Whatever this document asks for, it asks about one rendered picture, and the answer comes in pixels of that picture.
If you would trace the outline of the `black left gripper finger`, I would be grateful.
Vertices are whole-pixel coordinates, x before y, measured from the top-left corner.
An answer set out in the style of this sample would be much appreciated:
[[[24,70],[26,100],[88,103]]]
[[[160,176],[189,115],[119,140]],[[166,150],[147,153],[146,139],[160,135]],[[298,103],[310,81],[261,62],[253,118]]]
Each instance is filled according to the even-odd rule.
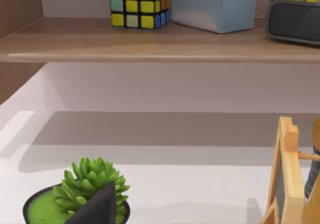
[[[105,184],[65,224],[116,224],[115,182]]]

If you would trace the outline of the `green succulent in black pot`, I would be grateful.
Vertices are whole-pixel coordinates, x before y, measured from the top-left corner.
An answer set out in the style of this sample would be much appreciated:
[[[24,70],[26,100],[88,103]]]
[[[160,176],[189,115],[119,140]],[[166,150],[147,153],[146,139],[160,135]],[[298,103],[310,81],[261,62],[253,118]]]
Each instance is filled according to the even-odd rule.
[[[72,163],[72,171],[64,170],[61,183],[34,193],[23,205],[25,224],[65,224],[105,184],[115,183],[115,224],[127,224],[130,216],[126,178],[113,163],[101,157],[87,157]]]

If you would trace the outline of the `wooden framed blackboard easel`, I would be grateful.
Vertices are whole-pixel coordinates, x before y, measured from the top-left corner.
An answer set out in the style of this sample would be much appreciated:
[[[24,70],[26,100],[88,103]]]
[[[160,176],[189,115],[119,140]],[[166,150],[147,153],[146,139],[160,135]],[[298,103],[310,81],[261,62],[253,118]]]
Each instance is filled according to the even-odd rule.
[[[302,224],[305,184],[316,154],[298,150],[299,131],[292,118],[281,116],[273,154],[266,211],[258,224]]]

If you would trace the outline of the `large colourful puzzle cube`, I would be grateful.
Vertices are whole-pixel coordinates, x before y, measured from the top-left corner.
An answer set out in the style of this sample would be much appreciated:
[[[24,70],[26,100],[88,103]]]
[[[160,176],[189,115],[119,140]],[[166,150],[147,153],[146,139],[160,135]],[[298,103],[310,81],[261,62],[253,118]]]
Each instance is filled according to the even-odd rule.
[[[111,25],[158,29],[170,22],[170,0],[109,0]]]

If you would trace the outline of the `light blue tissue box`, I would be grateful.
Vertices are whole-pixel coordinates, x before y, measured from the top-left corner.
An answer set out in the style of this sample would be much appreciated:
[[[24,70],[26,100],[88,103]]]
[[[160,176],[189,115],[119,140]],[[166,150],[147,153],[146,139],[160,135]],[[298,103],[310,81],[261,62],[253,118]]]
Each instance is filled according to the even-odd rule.
[[[254,28],[257,0],[171,0],[171,21],[218,34]]]

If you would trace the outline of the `wooden open shelf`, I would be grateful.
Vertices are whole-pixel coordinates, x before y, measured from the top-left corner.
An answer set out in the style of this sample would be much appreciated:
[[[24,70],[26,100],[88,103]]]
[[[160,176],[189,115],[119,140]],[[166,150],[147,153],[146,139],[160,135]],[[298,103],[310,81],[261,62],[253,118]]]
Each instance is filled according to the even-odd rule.
[[[112,27],[106,18],[45,17],[0,38],[0,61],[240,63],[284,65],[282,80],[320,98],[320,48],[273,41],[257,19],[251,30],[216,34],[174,23],[156,30]]]

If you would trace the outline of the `yellow and grey object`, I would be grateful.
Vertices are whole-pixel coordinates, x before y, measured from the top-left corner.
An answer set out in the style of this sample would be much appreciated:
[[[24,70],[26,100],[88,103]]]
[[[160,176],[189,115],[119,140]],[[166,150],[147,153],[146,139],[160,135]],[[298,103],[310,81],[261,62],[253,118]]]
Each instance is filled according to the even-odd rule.
[[[320,116],[312,127],[313,154],[320,158]],[[320,160],[312,160],[304,186],[305,206],[301,224],[320,224]]]

